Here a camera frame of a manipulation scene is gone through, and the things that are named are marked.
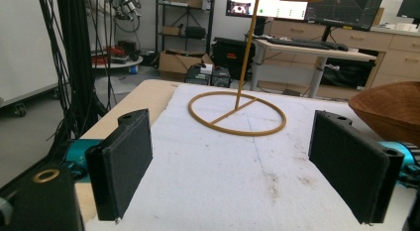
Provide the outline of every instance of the shelf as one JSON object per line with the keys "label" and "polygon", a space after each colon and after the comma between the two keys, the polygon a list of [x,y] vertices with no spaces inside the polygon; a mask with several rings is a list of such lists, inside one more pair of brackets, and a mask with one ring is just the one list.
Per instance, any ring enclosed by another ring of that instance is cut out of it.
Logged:
{"label": "shelf", "polygon": [[[188,42],[189,40],[201,41],[205,44],[205,53],[210,54],[211,33],[212,33],[212,28],[213,28],[214,2],[215,0],[210,0],[210,4],[209,4],[210,8],[203,10],[202,8],[199,8],[199,7],[190,7],[187,5],[172,5],[170,4],[169,1],[166,1],[166,0],[156,0],[156,27],[155,27],[156,52],[163,52],[165,50],[165,38],[171,37],[171,39],[167,38],[167,40],[171,41],[172,43],[176,41],[176,38],[179,38],[179,41],[183,41],[182,43],[183,43],[184,51],[188,51],[188,50],[196,51],[196,49],[188,48],[188,46],[190,45],[190,43]],[[182,9],[184,10],[184,12],[182,13],[179,10],[172,9],[172,8]],[[200,19],[200,21],[197,21],[195,16],[200,16],[200,18],[197,18],[197,19]],[[193,26],[193,25],[202,27],[205,29],[206,35],[204,36],[203,39],[197,39],[197,38],[185,37],[185,35],[180,35],[180,36],[165,35],[162,33],[161,28],[163,26],[169,26],[169,25],[175,25],[175,24],[176,25],[182,24],[184,25],[185,28],[188,26]]]}
{"label": "shelf", "polygon": [[197,40],[197,41],[207,41],[206,39],[207,39],[207,35],[203,38],[203,39],[197,39],[197,38],[188,38],[188,37],[185,37],[184,35],[180,35],[180,36],[176,36],[176,35],[166,35],[166,34],[163,34],[163,33],[157,33],[158,35],[161,35],[161,36],[169,36],[169,37],[175,37],[175,38],[182,38],[182,39],[188,39],[188,40]]}
{"label": "shelf", "polygon": [[[129,66],[132,66],[132,65],[140,64],[142,61],[143,61],[143,58],[142,57],[139,57],[138,60],[136,60],[136,61],[127,61],[125,64],[111,63],[111,66],[109,68],[112,69],[112,68],[129,67]],[[96,65],[96,68],[99,68],[99,69],[105,68],[106,65],[105,64],[98,64],[98,65]]]}
{"label": "shelf", "polygon": [[211,9],[205,9],[205,10],[203,10],[202,8],[197,8],[197,7],[171,5],[171,4],[166,4],[166,3],[157,3],[157,4],[158,5],[161,5],[161,6],[170,6],[170,7],[182,8],[182,9],[191,9],[191,10],[200,10],[200,11],[211,11]]}

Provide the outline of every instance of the black box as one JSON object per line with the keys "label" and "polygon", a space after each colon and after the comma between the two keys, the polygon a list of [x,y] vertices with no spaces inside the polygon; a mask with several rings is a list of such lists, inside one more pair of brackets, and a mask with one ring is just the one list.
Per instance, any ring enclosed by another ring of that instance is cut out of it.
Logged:
{"label": "black box", "polygon": [[352,123],[342,115],[315,111],[309,161],[361,224],[382,223],[404,155],[383,147]]}
{"label": "black box", "polygon": [[131,55],[136,52],[136,43],[131,41],[118,41],[118,47],[126,52],[126,55]]}
{"label": "black box", "polygon": [[149,110],[118,118],[118,127],[85,152],[99,220],[123,218],[153,159]]}
{"label": "black box", "polygon": [[188,26],[185,28],[185,37],[201,40],[206,37],[206,29],[198,26]]}
{"label": "black box", "polygon": [[185,75],[185,83],[208,85],[210,80],[209,74],[202,74],[201,65],[192,65]]}
{"label": "black box", "polygon": [[[218,37],[214,41],[216,44],[212,45],[213,55],[211,56],[214,64],[216,66],[226,67],[229,70],[231,78],[239,80],[241,78],[247,42]],[[247,70],[251,68],[255,53],[256,46],[252,43],[248,56]]]}
{"label": "black box", "polygon": [[229,70],[227,68],[216,67],[211,75],[210,85],[230,88],[231,81],[231,75],[229,74]]}
{"label": "black box", "polygon": [[158,64],[156,60],[158,54],[155,52],[155,50],[140,50],[138,55],[143,58],[140,65],[153,66]]}

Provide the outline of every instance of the computer screen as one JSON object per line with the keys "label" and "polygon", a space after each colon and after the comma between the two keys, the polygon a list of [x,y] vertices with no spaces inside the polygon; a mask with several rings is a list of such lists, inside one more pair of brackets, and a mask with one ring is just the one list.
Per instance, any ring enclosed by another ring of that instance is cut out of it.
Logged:
{"label": "computer screen", "polygon": [[308,3],[309,23],[369,31],[382,0],[323,0]]}
{"label": "computer screen", "polygon": [[[369,31],[382,0],[292,2],[260,0],[257,16]],[[256,0],[228,0],[226,15],[251,17]]]}
{"label": "computer screen", "polygon": [[[228,0],[227,3],[227,16],[251,17],[256,7],[256,0]],[[307,2],[260,0],[257,16],[304,21],[307,5]]]}
{"label": "computer screen", "polygon": [[420,0],[403,0],[397,16],[413,18],[413,24],[420,24]]}

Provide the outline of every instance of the white wall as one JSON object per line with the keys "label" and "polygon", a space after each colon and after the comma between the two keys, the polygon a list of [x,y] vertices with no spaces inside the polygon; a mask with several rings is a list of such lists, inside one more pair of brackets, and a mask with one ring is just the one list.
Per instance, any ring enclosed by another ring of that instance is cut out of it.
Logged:
{"label": "white wall", "polygon": [[402,0],[382,0],[381,7],[384,7],[385,10],[383,11],[383,15],[380,20],[381,24],[411,23],[413,21],[413,19],[396,17],[401,2]]}
{"label": "white wall", "polygon": [[39,0],[0,0],[0,22],[3,106],[53,88],[57,78]]}
{"label": "white wall", "polygon": [[[141,45],[143,48],[155,48],[155,1],[142,0],[142,27],[139,30]],[[381,18],[381,23],[411,23],[411,19],[396,17],[396,13],[402,0],[383,0],[381,6],[385,8]],[[244,33],[249,30],[251,19],[239,17],[227,17],[226,0],[215,0],[215,12],[213,20],[214,37],[222,37],[235,40],[243,40]],[[132,41],[134,36],[127,34],[117,34],[117,38],[128,38]]]}

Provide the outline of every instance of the white table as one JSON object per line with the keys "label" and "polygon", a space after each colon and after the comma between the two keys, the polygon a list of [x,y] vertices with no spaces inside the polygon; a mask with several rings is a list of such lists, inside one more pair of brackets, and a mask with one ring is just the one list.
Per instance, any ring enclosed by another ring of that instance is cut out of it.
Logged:
{"label": "white table", "polygon": [[[213,90],[222,88],[145,81],[83,136],[105,138],[117,127],[118,116],[145,107],[155,121],[154,159],[123,221],[115,225],[93,219],[86,230],[401,229],[414,189],[397,185],[384,223],[360,225],[308,160],[315,109],[346,116],[355,128],[374,136],[346,103],[246,92],[277,105],[287,124],[270,136],[241,137],[211,130],[188,114],[187,103],[193,96]],[[203,118],[231,110],[236,98],[210,99],[194,103]],[[276,126],[276,116],[253,104],[225,123],[258,130]],[[92,208],[91,191],[80,186],[77,191],[83,195],[81,206]]]}
{"label": "white table", "polygon": [[[275,80],[275,74],[280,69],[276,65],[264,65],[263,56],[265,50],[269,49],[271,51],[277,51],[285,54],[303,54],[303,55],[312,55],[318,57],[314,68],[310,70],[313,73],[311,87],[308,92],[308,97],[313,98],[318,91],[319,84],[324,73],[325,63],[328,58],[339,58],[339,59],[350,59],[350,60],[361,60],[369,61],[371,59],[376,59],[376,57],[357,53],[357,52],[343,52],[343,51],[333,51],[333,50],[317,50],[301,47],[292,47],[284,45],[274,45],[269,43],[266,40],[255,40],[256,43],[256,54],[254,56],[253,63],[253,80],[251,82],[251,90],[256,90],[259,80]],[[307,72],[306,68],[296,68],[291,67],[287,68],[289,73],[296,73],[298,71]]]}

